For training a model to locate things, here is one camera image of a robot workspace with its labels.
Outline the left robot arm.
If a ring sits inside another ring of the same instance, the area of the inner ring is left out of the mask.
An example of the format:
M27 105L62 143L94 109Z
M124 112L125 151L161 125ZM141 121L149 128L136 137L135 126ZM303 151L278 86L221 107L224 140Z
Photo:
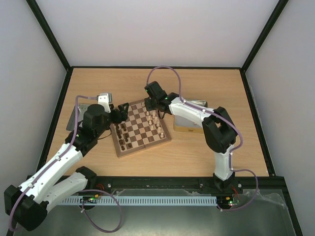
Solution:
M128 107L128 103L117 108L112 104L92 104L79 121L78 105L75 105L74 129L58 152L25 182L5 190L4 204L11 232L17 231L16 223L28 231L36 229L57 204L75 193L106 193L96 188L97 175L87 167L78 168L63 181L60 178L98 143L110 125L127 120Z

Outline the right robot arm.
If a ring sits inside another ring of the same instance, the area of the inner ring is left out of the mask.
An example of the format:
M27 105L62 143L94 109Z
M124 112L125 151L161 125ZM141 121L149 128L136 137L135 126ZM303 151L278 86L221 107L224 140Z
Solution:
M232 170L232 149L237 132L226 109L202 107L176 93L167 94L156 81L146 84L145 91L149 96L145 99L147 110L182 117L203 128L206 144L215 155L215 188L222 193L230 189L235 177Z

